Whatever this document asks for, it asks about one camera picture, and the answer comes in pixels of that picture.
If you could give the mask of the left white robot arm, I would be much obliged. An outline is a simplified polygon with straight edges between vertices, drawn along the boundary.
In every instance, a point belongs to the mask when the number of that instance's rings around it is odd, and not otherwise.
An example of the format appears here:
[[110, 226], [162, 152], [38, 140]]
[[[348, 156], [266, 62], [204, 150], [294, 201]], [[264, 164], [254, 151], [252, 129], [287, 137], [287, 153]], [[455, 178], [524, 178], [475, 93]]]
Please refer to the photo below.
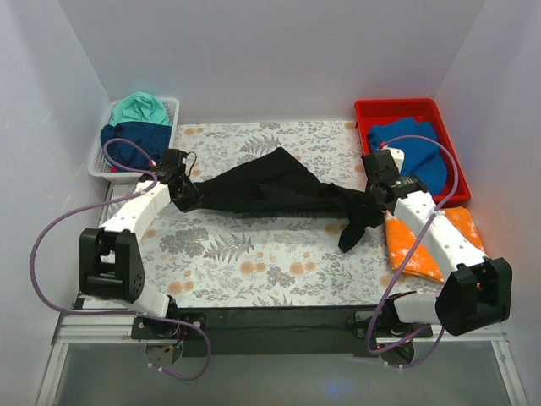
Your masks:
[[152, 177], [137, 183], [140, 195], [122, 205], [117, 214], [100, 225], [87, 228], [79, 237], [79, 290], [82, 294], [110, 300], [145, 316], [143, 326], [170, 338], [178, 334], [180, 319], [172, 297], [145, 281], [139, 242], [155, 217], [170, 203], [182, 209], [193, 206], [201, 193], [189, 180], [189, 152], [164, 151], [161, 163], [152, 169], [158, 183], [149, 192]]

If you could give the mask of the black t shirt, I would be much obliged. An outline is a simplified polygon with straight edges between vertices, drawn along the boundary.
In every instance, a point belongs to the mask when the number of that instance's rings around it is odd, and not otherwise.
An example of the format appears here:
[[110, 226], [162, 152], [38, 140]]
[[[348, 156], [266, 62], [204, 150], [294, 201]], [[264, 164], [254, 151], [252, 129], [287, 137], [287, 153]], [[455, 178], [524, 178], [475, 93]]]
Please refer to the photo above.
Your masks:
[[303, 164], [279, 147], [204, 182], [187, 176], [172, 202], [183, 212], [197, 209], [262, 217], [267, 215], [343, 215], [348, 225], [338, 246], [344, 253], [367, 228], [384, 222], [383, 211], [364, 192], [319, 181]]

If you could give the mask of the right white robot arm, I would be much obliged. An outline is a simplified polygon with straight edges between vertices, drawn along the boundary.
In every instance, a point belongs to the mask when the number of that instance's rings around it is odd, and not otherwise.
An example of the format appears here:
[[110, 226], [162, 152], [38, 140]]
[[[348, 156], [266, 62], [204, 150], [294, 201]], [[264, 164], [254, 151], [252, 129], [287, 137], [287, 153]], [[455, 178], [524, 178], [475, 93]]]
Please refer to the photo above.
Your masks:
[[414, 323], [435, 324], [460, 336], [505, 321], [511, 312], [512, 269], [471, 244], [437, 209], [426, 186], [402, 176], [398, 152], [382, 149], [363, 156], [367, 191], [375, 202], [421, 239], [439, 267], [444, 286], [437, 294], [396, 294], [380, 312], [384, 329], [405, 334]]

